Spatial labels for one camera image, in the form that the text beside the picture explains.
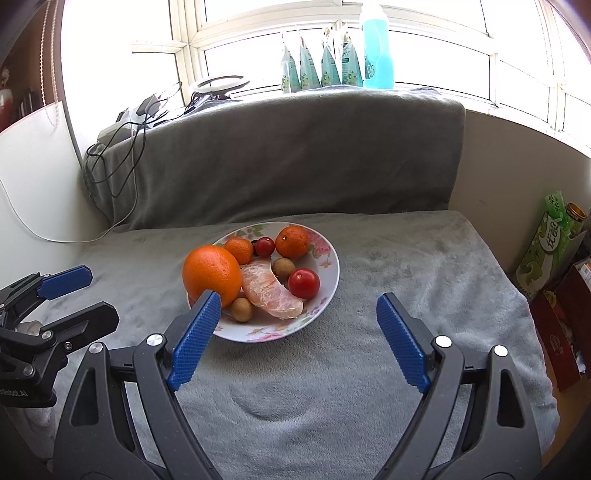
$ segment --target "blue gripper pad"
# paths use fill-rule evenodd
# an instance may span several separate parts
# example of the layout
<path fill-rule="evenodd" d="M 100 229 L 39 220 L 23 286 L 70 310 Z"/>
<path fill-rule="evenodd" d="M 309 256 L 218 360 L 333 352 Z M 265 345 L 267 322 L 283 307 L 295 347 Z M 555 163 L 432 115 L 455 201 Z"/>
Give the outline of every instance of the blue gripper pad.
<path fill-rule="evenodd" d="M 212 293 L 174 349 L 173 367 L 167 380 L 173 391 L 193 377 L 221 314 L 222 299 Z"/>
<path fill-rule="evenodd" d="M 44 278 L 41 286 L 37 289 L 37 296 L 46 300 L 54 300 L 66 293 L 72 293 L 73 291 L 87 287 L 90 285 L 90 282 L 92 282 L 90 268 L 81 265 Z"/>
<path fill-rule="evenodd" d="M 386 295 L 378 298 L 375 310 L 378 324 L 398 361 L 404 378 L 407 383 L 417 387 L 419 392 L 424 394 L 431 385 L 431 380 L 427 376 L 427 355 Z"/>

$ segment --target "bottle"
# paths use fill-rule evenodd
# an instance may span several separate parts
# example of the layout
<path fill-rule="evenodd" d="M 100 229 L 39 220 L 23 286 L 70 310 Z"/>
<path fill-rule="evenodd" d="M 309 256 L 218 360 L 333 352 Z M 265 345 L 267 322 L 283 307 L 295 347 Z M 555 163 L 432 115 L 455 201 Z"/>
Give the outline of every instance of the bottle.
<path fill-rule="evenodd" d="M 378 0 L 365 0 L 359 23 L 365 39 L 365 86 L 394 88 L 394 63 L 390 55 L 388 17 Z"/>

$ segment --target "floral plate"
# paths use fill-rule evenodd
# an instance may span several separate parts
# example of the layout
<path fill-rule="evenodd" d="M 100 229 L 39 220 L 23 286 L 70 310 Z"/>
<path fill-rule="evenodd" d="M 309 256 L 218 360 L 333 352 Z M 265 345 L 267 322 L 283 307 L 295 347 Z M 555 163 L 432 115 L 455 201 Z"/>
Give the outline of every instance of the floral plate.
<path fill-rule="evenodd" d="M 268 236 L 274 240 L 281 230 L 290 225 L 297 224 L 288 222 L 257 223 L 227 234 L 215 242 L 215 245 L 222 247 L 234 237 L 255 240 L 262 236 Z M 312 323 L 330 303 L 339 283 L 339 257 L 336 255 L 335 248 L 325 237 L 309 227 L 300 226 L 308 232 L 310 248 L 306 255 L 294 261 L 294 263 L 296 268 L 310 268 L 318 273 L 320 290 L 316 297 L 304 301 L 304 311 L 293 319 L 281 320 L 269 315 L 262 309 L 255 308 L 255 314 L 249 322 L 239 323 L 228 312 L 222 310 L 220 321 L 213 332 L 214 335 L 234 342 L 277 340 Z M 279 257 L 280 255 L 274 252 L 271 261 L 275 261 Z"/>

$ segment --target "metal bolt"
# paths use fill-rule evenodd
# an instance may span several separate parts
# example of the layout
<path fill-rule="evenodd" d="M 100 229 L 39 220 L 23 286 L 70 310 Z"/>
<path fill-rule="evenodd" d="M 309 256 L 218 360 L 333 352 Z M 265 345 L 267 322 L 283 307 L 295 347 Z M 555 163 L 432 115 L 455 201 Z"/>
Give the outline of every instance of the metal bolt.
<path fill-rule="evenodd" d="M 148 337 L 146 340 L 147 344 L 150 346 L 160 345 L 163 342 L 164 338 L 159 333 L 153 333 Z"/>
<path fill-rule="evenodd" d="M 88 347 L 90 353 L 100 353 L 103 351 L 103 344 L 100 342 L 93 343 Z"/>
<path fill-rule="evenodd" d="M 449 348 L 452 346 L 452 339 L 446 337 L 445 335 L 440 335 L 435 338 L 435 343 L 438 344 L 441 348 Z"/>
<path fill-rule="evenodd" d="M 493 348 L 493 351 L 498 355 L 498 356 L 507 356 L 509 355 L 509 350 L 507 350 L 507 348 L 503 345 L 495 345 L 495 347 Z"/>

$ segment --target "gray fleece blanket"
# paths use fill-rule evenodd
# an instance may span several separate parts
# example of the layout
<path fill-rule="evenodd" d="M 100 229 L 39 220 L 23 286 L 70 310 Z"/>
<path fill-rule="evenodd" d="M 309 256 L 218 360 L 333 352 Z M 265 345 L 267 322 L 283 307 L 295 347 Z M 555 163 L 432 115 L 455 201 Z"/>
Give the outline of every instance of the gray fleece blanket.
<path fill-rule="evenodd" d="M 540 448 L 558 425 L 528 304 L 488 247 L 459 213 L 300 215 L 335 246 L 341 277 L 335 297 L 312 324 L 281 340 L 242 344 L 212 338 L 180 405 L 227 480 L 374 477 L 399 441 L 420 394 L 402 376 L 376 322 L 378 296 L 393 291 L 411 315 L 460 346 L 506 345 L 534 411 Z M 44 321 L 97 301 L 113 304 L 119 329 L 110 348 L 162 332 L 187 310 L 180 279 L 185 255 L 239 225 L 133 231 L 90 244 L 80 262 L 93 284 L 53 301 Z M 59 373 L 59 403 L 45 427 L 53 434 L 83 352 Z M 452 454 L 467 405 L 458 408 L 436 463 Z M 132 410 L 147 457 L 160 462 L 137 393 Z M 40 412 L 27 412 L 39 415 Z"/>
<path fill-rule="evenodd" d="M 147 132 L 141 156 L 138 138 L 126 158 L 126 140 L 101 159 L 87 158 L 83 175 L 110 224 L 131 212 L 131 230 L 445 210 L 464 118 L 461 103 L 431 89 L 326 87 L 158 126 Z M 135 163 L 137 188 L 133 175 L 126 181 Z"/>

